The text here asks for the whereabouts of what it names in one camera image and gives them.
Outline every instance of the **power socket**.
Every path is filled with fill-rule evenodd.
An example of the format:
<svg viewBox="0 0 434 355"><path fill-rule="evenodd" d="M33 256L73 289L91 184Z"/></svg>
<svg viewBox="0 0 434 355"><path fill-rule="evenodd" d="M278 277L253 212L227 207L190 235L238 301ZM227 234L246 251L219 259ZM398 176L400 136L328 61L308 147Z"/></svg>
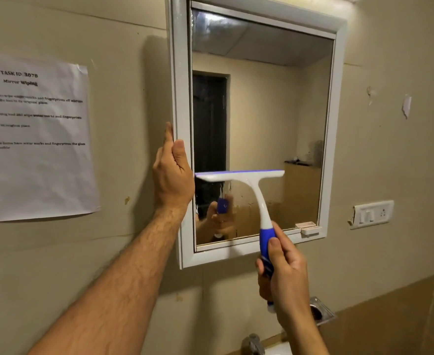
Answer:
<svg viewBox="0 0 434 355"><path fill-rule="evenodd" d="M353 219L349 220L349 223L351 229L357 229L389 222L393 216L395 202L361 204L353 208Z"/></svg>

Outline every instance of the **paper sheet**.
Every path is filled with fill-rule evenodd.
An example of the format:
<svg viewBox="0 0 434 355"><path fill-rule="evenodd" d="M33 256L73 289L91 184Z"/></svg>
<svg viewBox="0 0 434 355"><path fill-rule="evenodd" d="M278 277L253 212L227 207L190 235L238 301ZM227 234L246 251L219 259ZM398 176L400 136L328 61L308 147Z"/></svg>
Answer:
<svg viewBox="0 0 434 355"><path fill-rule="evenodd" d="M0 55L0 221L95 212L87 68Z"/></svg>

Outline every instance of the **right forearm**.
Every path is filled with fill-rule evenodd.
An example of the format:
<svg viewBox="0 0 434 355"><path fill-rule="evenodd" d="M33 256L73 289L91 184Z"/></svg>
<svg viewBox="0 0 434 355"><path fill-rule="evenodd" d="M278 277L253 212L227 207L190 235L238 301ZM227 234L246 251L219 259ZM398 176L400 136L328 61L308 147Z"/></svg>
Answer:
<svg viewBox="0 0 434 355"><path fill-rule="evenodd" d="M329 355L311 316L295 320L286 329L291 351L299 355Z"/></svg>

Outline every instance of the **mirror glass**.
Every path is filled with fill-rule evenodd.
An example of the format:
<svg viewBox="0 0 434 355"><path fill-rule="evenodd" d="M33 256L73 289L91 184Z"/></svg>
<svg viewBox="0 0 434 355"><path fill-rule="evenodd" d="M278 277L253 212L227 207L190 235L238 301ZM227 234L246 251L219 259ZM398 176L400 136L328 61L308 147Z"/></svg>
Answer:
<svg viewBox="0 0 434 355"><path fill-rule="evenodd" d="M284 169L260 182L271 218L317 224L334 41L197 9L191 20L195 172ZM197 245L260 229L237 181L196 179L195 215Z"/></svg>

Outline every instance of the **chrome faucet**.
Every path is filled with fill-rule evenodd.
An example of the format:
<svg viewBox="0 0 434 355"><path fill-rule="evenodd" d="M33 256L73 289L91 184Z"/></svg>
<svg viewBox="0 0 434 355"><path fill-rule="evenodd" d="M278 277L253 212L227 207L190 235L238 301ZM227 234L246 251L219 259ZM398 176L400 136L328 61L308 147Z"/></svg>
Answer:
<svg viewBox="0 0 434 355"><path fill-rule="evenodd" d="M252 355L265 355L265 348L261 344L260 337L256 334L248 335L249 349Z"/></svg>

